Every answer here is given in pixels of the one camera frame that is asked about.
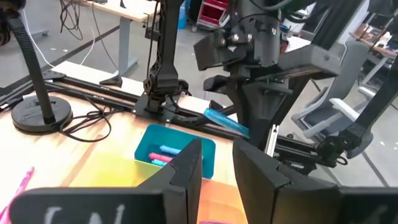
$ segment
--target gray floor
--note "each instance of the gray floor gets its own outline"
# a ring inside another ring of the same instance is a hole
[[[66,52],[71,51],[81,44],[92,39],[91,27],[94,28],[94,22],[90,8],[81,9],[81,23],[80,27],[83,32],[84,40],[78,41],[74,39],[68,32],[60,34],[60,6],[58,1],[51,0],[36,0],[36,4],[28,1],[26,13],[29,21],[30,31],[49,29],[49,36],[37,39],[37,44],[43,51],[49,62],[59,58]],[[117,16],[96,11],[96,17],[99,22],[99,28],[102,32],[106,32],[110,28],[116,26],[119,22]],[[105,45],[110,52],[111,57],[117,64],[118,61],[118,32],[115,32],[104,39]],[[206,93],[202,90],[203,81],[214,75],[226,75],[220,68],[214,68],[204,72],[197,70],[195,56],[193,54],[192,45],[200,40],[203,34],[191,33],[187,30],[178,32],[178,41],[176,46],[175,66],[177,68],[179,77],[185,79],[190,84],[190,91],[199,98],[207,100],[216,100],[219,103],[228,105],[231,102],[225,96],[213,93]],[[129,78],[142,81],[146,76],[147,57],[149,49],[149,40],[144,38],[144,29],[142,24],[133,22],[131,24],[131,57],[139,59],[138,65],[133,68],[127,75]],[[87,54],[88,49],[80,52],[72,57],[69,61],[80,63],[83,57]],[[40,64],[45,65],[41,56]],[[152,62],[155,59],[155,45],[152,51]],[[10,83],[27,75],[22,55],[15,42],[4,46],[0,50],[0,65],[2,67],[2,74],[0,76],[0,86],[7,86]],[[103,47],[100,43],[96,43],[90,56],[86,59],[84,65],[107,72],[114,72],[116,68],[107,58]],[[327,85],[330,80],[319,81],[318,84],[323,87]],[[304,105],[308,103],[313,97],[318,94],[317,89],[312,83],[309,83],[302,95],[300,95],[296,104],[293,106],[287,119],[282,123],[280,133],[288,134],[295,133],[298,138],[304,139],[301,131],[290,117],[293,113],[302,110]],[[363,97],[353,88],[346,102],[351,105],[360,103]],[[387,180],[391,186],[398,186],[398,164],[395,159],[398,156],[398,139],[395,132],[395,124],[398,124],[398,112],[394,108],[389,108],[379,121],[373,127],[374,140],[369,148],[366,150],[368,156],[375,164],[380,173]],[[371,166],[365,161],[363,156],[350,160],[348,166],[338,166],[335,169],[321,169],[319,168],[313,176],[333,181],[327,172],[333,173],[338,181],[343,185],[349,186],[381,186],[382,183],[371,169]]]

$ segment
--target standing desk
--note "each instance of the standing desk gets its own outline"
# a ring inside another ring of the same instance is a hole
[[[368,45],[369,47],[372,47],[374,43],[369,42],[367,40],[364,39],[360,39],[358,35],[356,34],[352,34],[350,33],[350,35],[352,37],[354,37],[355,39],[361,41],[362,43],[365,43],[366,45]],[[388,50],[388,49],[384,49],[382,47],[378,47],[378,46],[374,46],[373,49],[374,51],[376,51],[377,53],[380,53],[383,58],[380,60],[379,63],[377,63],[373,69],[365,76],[365,78],[362,80],[362,85],[366,85],[367,82],[377,73],[377,71],[379,71],[379,69],[381,67],[383,67],[383,65],[387,62],[387,60],[391,59],[395,59],[397,57],[397,53],[392,51],[392,50]]]
[[[130,22],[145,22],[154,16],[155,1],[147,0],[123,0],[126,8],[120,6],[121,0],[108,0],[105,4],[91,1],[82,1],[82,5],[115,14],[120,17],[119,28],[119,70],[114,75],[124,76],[138,62],[137,58],[129,60]]]
[[[113,76],[113,74],[71,62],[63,62],[53,70],[65,73],[69,77],[93,83]],[[144,91],[142,82],[124,77],[121,89],[135,95],[141,95]],[[68,100],[74,116],[84,115],[95,110],[87,101],[58,93],[51,93],[51,95],[61,96]],[[178,104],[182,108],[203,112],[208,107],[209,101],[192,96],[181,96]],[[59,133],[45,136],[22,134],[13,126],[10,111],[0,113],[0,136],[3,143],[0,147],[0,176],[2,180],[16,179],[17,174],[23,173],[28,166],[34,166],[35,173],[29,182],[28,189],[38,187],[135,186],[137,180],[134,180],[134,177],[131,177],[132,174],[128,171],[128,169],[133,169],[134,164],[123,165],[126,164],[123,161],[133,160],[134,152],[146,128],[154,121],[136,117],[127,112],[114,114],[108,119],[112,125],[112,131],[108,138],[96,143],[83,143]],[[212,198],[211,200],[219,200],[219,203],[206,204],[204,202],[206,206],[199,209],[200,220],[208,220],[209,218],[217,220],[217,217],[222,215],[225,217],[226,212],[220,213],[220,210],[229,209],[227,212],[228,220],[223,220],[224,222],[247,223],[244,213],[241,212],[243,206],[236,187],[232,156],[233,142],[180,126],[170,125],[169,127],[212,139],[216,144],[214,176],[212,181],[203,179],[201,200],[202,197]],[[95,139],[107,133],[108,125],[105,121],[100,121],[75,135],[84,139]],[[99,180],[100,175],[106,178],[99,182],[96,181],[95,186],[93,186],[91,181]]]

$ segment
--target desk leg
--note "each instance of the desk leg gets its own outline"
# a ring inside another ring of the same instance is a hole
[[[374,66],[374,68],[366,75],[366,77],[362,80],[362,85],[366,85],[367,82],[376,74],[376,72],[387,62],[388,57],[383,57],[380,62]]]
[[[119,29],[119,70],[114,72],[115,75],[125,76],[126,72],[129,71],[138,62],[138,59],[134,58],[129,61],[129,41],[130,41],[130,19],[120,17],[120,29]]]

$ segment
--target blue marker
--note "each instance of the blue marker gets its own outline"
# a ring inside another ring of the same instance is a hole
[[[153,164],[153,165],[157,165],[157,166],[166,166],[166,162],[163,162],[163,161],[158,161],[157,159],[154,159],[153,161],[151,161],[151,163]]]
[[[177,155],[178,153],[181,152],[181,150],[179,150],[179,149],[175,149],[175,148],[168,147],[168,146],[160,146],[159,149],[161,152],[169,153],[171,155]]]
[[[247,127],[243,126],[242,124],[239,124],[238,122],[223,115],[222,113],[217,112],[215,110],[206,109],[203,114],[212,122],[219,124],[224,128],[235,130],[243,134],[247,138],[249,137],[249,129]]]

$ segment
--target wooden tabletop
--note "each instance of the wooden tabletop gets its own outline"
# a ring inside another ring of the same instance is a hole
[[[352,37],[354,37],[355,39],[365,43],[366,45],[368,45],[370,47],[372,47],[374,45],[374,43],[372,43],[370,41],[367,41],[367,40],[364,40],[364,39],[360,39],[360,36],[358,36],[358,35],[355,35],[353,33],[349,33],[349,34]],[[382,48],[382,47],[374,46],[373,50],[375,50],[375,51],[379,52],[380,54],[382,54],[382,55],[384,55],[386,57],[389,57],[389,58],[396,58],[397,57],[397,52],[394,52],[394,51],[389,50],[389,49],[385,49],[385,48]]]
[[[93,6],[99,10],[110,12],[127,19],[137,22],[144,22],[148,17],[152,17],[155,12],[156,1],[148,0],[123,0],[126,8],[120,7],[121,0],[108,0],[105,4],[99,4],[92,1],[82,1],[82,5]]]
[[[63,62],[55,67],[54,70],[65,73],[70,77],[93,83],[98,83],[113,76],[110,73],[70,62]],[[142,82],[127,78],[123,78],[123,87],[121,89],[135,95],[141,95],[143,92]],[[72,106],[74,116],[95,110],[86,101],[65,95],[54,95],[68,100]],[[192,96],[183,96],[178,104],[183,108],[203,112],[209,102]],[[35,174],[29,183],[29,189],[59,186],[133,187],[137,185],[137,180],[134,179],[130,172],[130,169],[133,169],[132,166],[134,167],[131,161],[133,161],[134,152],[146,128],[154,122],[136,117],[132,113],[114,114],[109,121],[112,125],[112,131],[108,138],[97,143],[83,143],[59,133],[45,136],[22,134],[14,128],[10,111],[0,113],[0,136],[3,140],[3,145],[0,148],[0,176],[3,180],[16,181],[15,179],[20,178],[27,167],[34,166]],[[241,215],[243,207],[239,192],[235,187],[236,181],[232,159],[233,143],[227,139],[184,129],[179,126],[170,125],[169,127],[214,140],[216,143],[216,155],[215,172],[212,180],[229,185],[214,187],[217,182],[211,182],[210,184],[205,182],[207,183],[207,188],[213,189],[208,190],[205,195],[213,198],[212,200],[231,198],[236,204],[232,208],[238,209],[240,212],[235,211],[238,217],[231,215],[230,223],[245,223],[246,219]],[[96,139],[106,135],[108,130],[108,126],[102,121],[89,128],[82,129],[76,133],[76,136],[84,139]],[[208,210],[202,210],[201,214],[204,214],[204,217],[209,217],[210,215],[214,218],[217,216],[217,214]],[[244,222],[231,222],[234,219],[242,219]]]

